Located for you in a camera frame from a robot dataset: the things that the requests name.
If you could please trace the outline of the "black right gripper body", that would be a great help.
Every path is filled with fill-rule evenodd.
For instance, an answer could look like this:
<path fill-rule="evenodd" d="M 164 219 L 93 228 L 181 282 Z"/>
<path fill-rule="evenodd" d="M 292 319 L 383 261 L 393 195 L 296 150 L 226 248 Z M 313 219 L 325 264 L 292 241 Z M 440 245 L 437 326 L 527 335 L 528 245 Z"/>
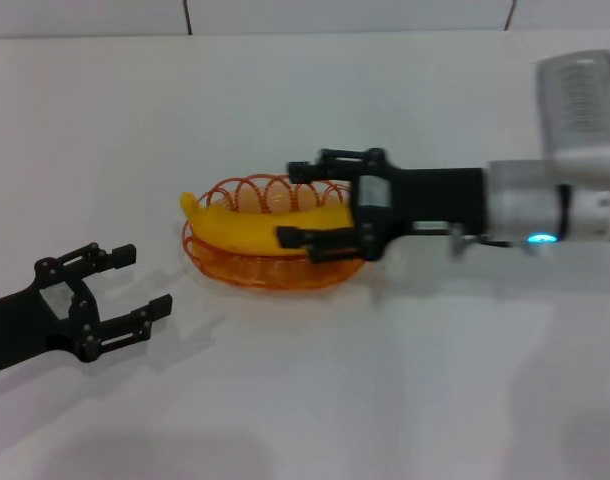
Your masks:
<path fill-rule="evenodd" d="M 351 158 L 359 162 L 351 181 L 358 258 L 381 259 L 394 240 L 421 236 L 422 222 L 444 223 L 437 231 L 443 235 L 452 227 L 469 236 L 487 230 L 484 169 L 402 169 L 379 148 L 353 152 Z"/>

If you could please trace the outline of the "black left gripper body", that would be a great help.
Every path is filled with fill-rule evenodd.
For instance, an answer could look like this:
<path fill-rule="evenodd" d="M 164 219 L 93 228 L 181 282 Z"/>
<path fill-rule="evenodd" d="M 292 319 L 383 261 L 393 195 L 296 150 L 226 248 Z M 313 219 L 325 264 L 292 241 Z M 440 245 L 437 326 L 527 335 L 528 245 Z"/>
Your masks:
<path fill-rule="evenodd" d="M 25 289 L 0 298 L 0 371 L 50 351 L 65 351 L 89 363 L 101 354 L 100 315 L 84 279 L 99 273 L 93 256 L 41 259 Z M 44 294 L 63 287 L 69 295 L 59 317 Z"/>

